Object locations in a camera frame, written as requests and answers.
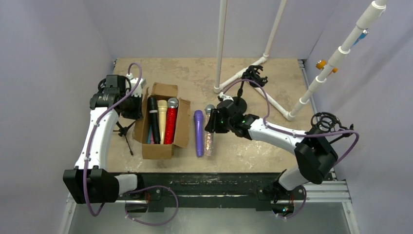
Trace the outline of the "silver rhinestone microphone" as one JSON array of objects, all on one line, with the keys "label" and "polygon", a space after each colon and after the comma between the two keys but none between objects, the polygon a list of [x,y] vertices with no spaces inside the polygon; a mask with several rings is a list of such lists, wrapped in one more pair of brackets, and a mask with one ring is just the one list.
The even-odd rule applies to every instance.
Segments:
[{"label": "silver rhinestone microphone", "polygon": [[[209,119],[210,119],[211,111],[214,108],[215,108],[215,106],[213,104],[208,104],[205,107],[205,126],[204,126],[204,128],[207,126],[207,124],[209,122]],[[212,152],[213,152],[213,133],[210,133],[210,132],[205,130],[205,133],[204,133],[204,155],[205,156],[211,156]]]}]

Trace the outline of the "purple plastic microphone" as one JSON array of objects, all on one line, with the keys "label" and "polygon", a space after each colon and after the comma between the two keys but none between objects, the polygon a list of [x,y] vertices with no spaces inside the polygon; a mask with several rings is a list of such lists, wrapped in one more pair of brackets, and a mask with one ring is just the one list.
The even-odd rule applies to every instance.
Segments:
[{"label": "purple plastic microphone", "polygon": [[194,112],[195,147],[197,157],[204,155],[204,114],[201,110]]}]

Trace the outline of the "black microphone with silver band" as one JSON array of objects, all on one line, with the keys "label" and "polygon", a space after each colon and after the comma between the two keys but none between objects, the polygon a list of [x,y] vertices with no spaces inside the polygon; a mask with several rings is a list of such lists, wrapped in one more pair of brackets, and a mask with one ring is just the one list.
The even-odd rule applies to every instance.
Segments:
[{"label": "black microphone with silver band", "polygon": [[158,123],[158,105],[157,99],[154,96],[150,96],[147,100],[149,120],[152,128],[152,137],[155,144],[161,143],[160,129]]}]

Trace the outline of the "cream plastic microphone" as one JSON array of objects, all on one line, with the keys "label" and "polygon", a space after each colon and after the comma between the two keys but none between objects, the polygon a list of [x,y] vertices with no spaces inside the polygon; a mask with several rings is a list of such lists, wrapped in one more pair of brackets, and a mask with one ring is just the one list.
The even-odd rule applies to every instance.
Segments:
[{"label": "cream plastic microphone", "polygon": [[158,104],[160,144],[164,144],[168,106],[167,106],[166,100],[159,100],[157,104]]}]

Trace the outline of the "brown cardboard box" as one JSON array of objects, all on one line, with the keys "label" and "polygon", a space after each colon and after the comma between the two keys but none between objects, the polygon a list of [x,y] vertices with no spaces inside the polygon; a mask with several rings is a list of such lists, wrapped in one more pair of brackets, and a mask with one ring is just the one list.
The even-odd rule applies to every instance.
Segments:
[{"label": "brown cardboard box", "polygon": [[177,95],[177,85],[155,82],[143,96],[143,118],[136,121],[132,135],[142,144],[143,159],[171,159],[174,146],[187,147],[190,101]]}]

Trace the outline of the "red glitter microphone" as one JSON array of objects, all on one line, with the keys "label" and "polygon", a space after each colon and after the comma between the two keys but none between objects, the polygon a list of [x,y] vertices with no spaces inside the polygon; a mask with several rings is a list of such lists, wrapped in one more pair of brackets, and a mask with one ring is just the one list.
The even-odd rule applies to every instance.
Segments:
[{"label": "red glitter microphone", "polygon": [[179,101],[175,97],[171,97],[167,101],[168,109],[167,109],[167,120],[166,120],[164,144],[173,143],[178,105],[179,105]]}]

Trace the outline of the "blue plastic microphone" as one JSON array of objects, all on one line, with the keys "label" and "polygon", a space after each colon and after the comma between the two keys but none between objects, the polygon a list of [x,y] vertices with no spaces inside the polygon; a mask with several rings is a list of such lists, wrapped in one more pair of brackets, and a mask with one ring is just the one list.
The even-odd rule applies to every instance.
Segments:
[{"label": "blue plastic microphone", "polygon": [[149,127],[148,137],[147,137],[147,144],[151,144],[152,141],[152,129]]}]

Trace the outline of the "pink plastic microphone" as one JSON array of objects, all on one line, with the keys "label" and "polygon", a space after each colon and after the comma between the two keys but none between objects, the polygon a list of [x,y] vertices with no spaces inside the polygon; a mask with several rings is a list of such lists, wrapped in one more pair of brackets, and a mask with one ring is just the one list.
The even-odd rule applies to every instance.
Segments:
[{"label": "pink plastic microphone", "polygon": [[152,127],[150,127],[150,129],[149,129],[149,140],[148,140],[148,143],[149,143],[149,144],[154,144]]}]

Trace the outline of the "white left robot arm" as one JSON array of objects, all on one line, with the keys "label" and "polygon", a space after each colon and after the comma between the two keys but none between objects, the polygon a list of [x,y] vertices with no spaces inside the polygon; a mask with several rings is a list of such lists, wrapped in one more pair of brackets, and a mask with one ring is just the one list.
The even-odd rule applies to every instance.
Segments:
[{"label": "white left robot arm", "polygon": [[77,204],[112,203],[136,190],[138,175],[115,175],[107,171],[108,151],[115,126],[127,134],[119,117],[138,120],[142,115],[143,78],[107,75],[90,99],[90,122],[86,140],[73,169],[65,170],[63,182]]}]

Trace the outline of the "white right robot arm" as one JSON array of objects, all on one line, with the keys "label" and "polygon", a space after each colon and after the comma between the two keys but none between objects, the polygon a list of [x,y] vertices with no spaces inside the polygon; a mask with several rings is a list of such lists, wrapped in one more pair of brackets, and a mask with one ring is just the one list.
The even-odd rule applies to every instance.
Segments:
[{"label": "white right robot arm", "polygon": [[321,184],[338,160],[337,153],[324,136],[311,136],[317,133],[315,129],[305,132],[265,123],[257,115],[243,114],[229,99],[211,110],[205,130],[217,134],[232,132],[238,137],[269,143],[291,153],[297,166],[287,169],[275,182],[285,191],[308,182]]}]

